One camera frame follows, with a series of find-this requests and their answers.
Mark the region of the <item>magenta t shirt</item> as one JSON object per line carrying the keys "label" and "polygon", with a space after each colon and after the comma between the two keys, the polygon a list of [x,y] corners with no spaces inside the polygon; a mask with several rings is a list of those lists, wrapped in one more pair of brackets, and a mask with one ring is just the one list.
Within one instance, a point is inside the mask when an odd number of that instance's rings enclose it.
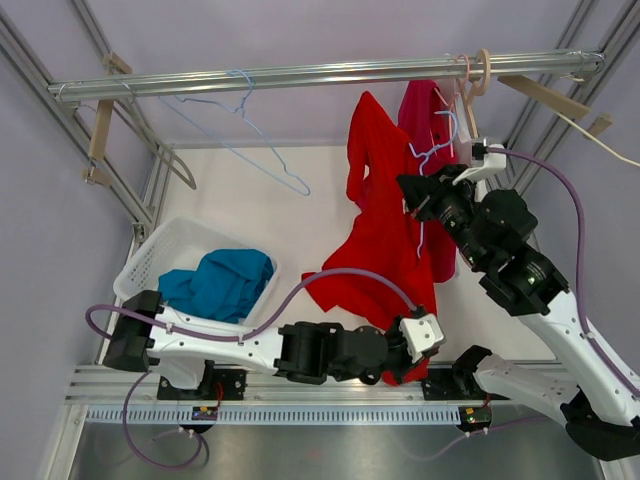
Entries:
{"label": "magenta t shirt", "polygon": [[[418,173],[431,175],[457,162],[452,143],[455,117],[451,102],[432,80],[411,81],[398,112],[398,126],[409,137]],[[456,270],[456,246],[437,221],[419,227],[418,253],[430,260],[433,281],[444,283]]]}

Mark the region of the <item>red t shirt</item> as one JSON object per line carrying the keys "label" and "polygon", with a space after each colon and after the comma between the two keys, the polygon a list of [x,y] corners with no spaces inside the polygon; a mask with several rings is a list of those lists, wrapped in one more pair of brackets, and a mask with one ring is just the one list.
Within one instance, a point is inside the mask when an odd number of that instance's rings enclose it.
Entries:
{"label": "red t shirt", "polygon": [[[415,175],[417,162],[409,139],[375,97],[364,92],[352,115],[347,159],[347,198],[360,213],[346,241],[323,263],[324,270],[359,268],[377,273],[407,294],[428,313],[437,312],[430,257],[418,257],[419,226],[404,209],[396,178]],[[382,330],[391,328],[409,308],[391,289],[358,275],[335,275],[306,287],[325,312],[339,307]]]}

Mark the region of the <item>pink wire hanger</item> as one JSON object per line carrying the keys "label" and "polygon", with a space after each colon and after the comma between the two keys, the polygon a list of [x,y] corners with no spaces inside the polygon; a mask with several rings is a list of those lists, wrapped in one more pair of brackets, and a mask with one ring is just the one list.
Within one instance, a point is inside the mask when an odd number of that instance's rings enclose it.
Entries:
{"label": "pink wire hanger", "polygon": [[[454,63],[464,65],[464,61],[459,59],[458,56],[455,58]],[[460,79],[463,81],[464,77],[465,74],[461,78],[439,79],[436,83],[440,90],[439,96],[441,102],[445,105],[446,109],[451,110],[457,115],[459,122],[459,132],[458,136],[454,140],[452,151],[457,155],[457,158],[461,163],[468,164],[470,161],[471,138],[461,103],[461,95],[458,91],[457,85],[457,80]]]}

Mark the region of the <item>blue t shirt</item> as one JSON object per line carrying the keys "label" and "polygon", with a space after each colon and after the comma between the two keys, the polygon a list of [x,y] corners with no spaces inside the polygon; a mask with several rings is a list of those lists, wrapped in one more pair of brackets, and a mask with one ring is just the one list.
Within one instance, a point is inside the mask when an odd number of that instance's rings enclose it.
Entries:
{"label": "blue t shirt", "polygon": [[256,249],[218,249],[193,269],[159,277],[166,304],[185,314],[238,324],[246,319],[274,274],[272,260]]}

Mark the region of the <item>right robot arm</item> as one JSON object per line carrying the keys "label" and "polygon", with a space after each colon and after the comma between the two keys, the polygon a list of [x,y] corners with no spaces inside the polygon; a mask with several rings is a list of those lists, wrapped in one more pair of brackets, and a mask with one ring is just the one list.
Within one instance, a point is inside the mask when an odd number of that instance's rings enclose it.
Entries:
{"label": "right robot arm", "polygon": [[589,455],[603,461],[639,453],[639,378],[589,320],[554,264],[527,240],[536,217],[514,190],[475,198],[465,166],[430,176],[398,176],[409,212],[435,220],[454,241],[480,286],[510,316],[534,332],[571,375],[560,381],[474,345],[455,362],[454,389],[484,391],[522,404],[564,428]]}

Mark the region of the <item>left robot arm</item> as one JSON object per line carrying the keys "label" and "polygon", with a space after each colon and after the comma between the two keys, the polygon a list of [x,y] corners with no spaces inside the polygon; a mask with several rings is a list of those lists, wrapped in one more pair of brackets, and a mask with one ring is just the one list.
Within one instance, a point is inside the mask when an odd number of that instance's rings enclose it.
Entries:
{"label": "left robot arm", "polygon": [[164,305],[159,292],[145,290],[125,302],[103,363],[126,372],[155,371],[191,398],[202,399],[212,392],[215,377],[195,364],[198,360],[311,385],[329,378],[374,385],[385,373],[401,383],[444,341],[436,316],[422,308],[396,318],[386,332],[298,321],[254,334],[244,325],[188,316]]}

